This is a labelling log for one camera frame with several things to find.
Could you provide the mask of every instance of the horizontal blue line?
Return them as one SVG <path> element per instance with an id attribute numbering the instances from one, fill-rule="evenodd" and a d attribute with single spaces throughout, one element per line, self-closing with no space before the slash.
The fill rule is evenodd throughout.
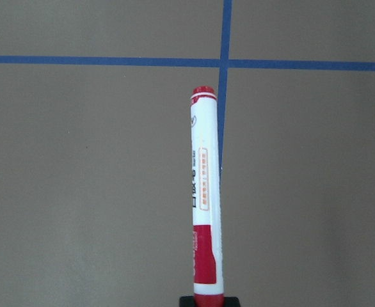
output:
<path id="1" fill-rule="evenodd" d="M 90 56 L 0 56 L 0 63 L 54 65 L 124 65 L 160 67 L 219 67 L 219 59 L 114 58 Z"/>
<path id="2" fill-rule="evenodd" d="M 97 56 L 0 56 L 0 64 L 118 65 L 154 67 L 213 67 L 220 59 L 186 58 L 114 58 Z M 298 70 L 356 70 L 375 72 L 375 62 L 287 61 L 274 59 L 230 59 L 229 68 L 265 68 Z"/>
<path id="3" fill-rule="evenodd" d="M 268 68 L 300 70 L 356 70 L 375 72 L 375 62 L 286 61 L 272 59 L 230 59 L 230 68 Z"/>

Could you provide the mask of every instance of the red cap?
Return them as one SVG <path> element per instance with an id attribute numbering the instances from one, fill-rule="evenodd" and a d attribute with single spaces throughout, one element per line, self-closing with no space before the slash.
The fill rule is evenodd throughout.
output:
<path id="1" fill-rule="evenodd" d="M 195 104 L 200 97 L 209 97 L 216 100 L 216 94 L 214 93 L 214 89 L 208 85 L 198 86 L 193 90 L 193 96 L 191 97 L 191 106 Z"/>

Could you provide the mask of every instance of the red label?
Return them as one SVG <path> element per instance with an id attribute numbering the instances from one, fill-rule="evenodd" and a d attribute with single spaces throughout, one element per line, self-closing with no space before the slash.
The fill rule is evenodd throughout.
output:
<path id="1" fill-rule="evenodd" d="M 210 225 L 193 226 L 195 283 L 216 283 L 216 261 L 212 252 Z"/>

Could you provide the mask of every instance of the red and white marker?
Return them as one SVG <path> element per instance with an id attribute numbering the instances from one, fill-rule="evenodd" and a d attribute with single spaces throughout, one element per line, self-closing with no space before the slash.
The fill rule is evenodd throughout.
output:
<path id="1" fill-rule="evenodd" d="M 222 307 L 218 106 L 214 90 L 191 97 L 194 293 L 198 307 Z"/>

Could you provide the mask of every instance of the pen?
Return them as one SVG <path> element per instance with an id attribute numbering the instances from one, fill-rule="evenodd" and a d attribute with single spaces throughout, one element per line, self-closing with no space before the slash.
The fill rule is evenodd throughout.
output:
<path id="1" fill-rule="evenodd" d="M 191 97 L 194 299 L 222 307 L 223 275 L 219 192 L 217 97 L 199 86 Z"/>

